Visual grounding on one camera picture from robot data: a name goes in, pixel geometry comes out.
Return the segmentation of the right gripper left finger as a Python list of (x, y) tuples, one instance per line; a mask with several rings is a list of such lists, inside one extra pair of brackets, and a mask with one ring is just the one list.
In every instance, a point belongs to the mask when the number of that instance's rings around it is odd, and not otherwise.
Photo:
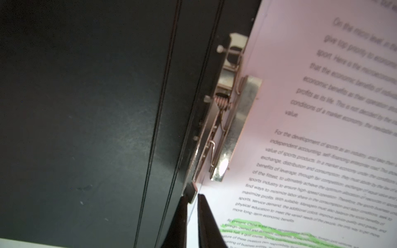
[(186, 195), (179, 200), (172, 223), (161, 248), (186, 248), (187, 246), (187, 209)]

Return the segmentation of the stack of printed papers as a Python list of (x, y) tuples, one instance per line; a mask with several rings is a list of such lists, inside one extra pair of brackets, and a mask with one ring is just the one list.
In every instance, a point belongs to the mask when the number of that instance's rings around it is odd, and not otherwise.
[(262, 1), (243, 74), (261, 86), (200, 187), (225, 245), (396, 247), (396, 1)]

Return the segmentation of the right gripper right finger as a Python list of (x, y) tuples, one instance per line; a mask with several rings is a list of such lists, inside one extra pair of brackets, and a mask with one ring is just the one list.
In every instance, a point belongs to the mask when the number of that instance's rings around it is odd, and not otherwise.
[(227, 248), (219, 227), (203, 194), (197, 198), (197, 218), (200, 248)]

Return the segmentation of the blue file folder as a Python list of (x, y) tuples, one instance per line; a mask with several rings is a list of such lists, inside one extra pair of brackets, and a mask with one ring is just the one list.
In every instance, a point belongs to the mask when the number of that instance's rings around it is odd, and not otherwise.
[(1, 1), (1, 247), (160, 247), (260, 4)]

